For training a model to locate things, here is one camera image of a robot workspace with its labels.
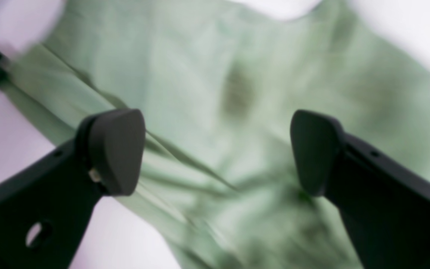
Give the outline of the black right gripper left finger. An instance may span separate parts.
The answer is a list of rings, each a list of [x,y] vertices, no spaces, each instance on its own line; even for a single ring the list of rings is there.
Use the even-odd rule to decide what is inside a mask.
[[[0,269],[67,269],[103,196],[130,196],[146,128],[138,109],[85,118],[75,138],[0,183]]]

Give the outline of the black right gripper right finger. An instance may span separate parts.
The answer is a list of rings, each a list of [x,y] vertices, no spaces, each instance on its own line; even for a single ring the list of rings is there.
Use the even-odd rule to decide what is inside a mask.
[[[336,206],[365,269],[430,269],[430,182],[328,115],[297,110],[290,138],[302,188]]]

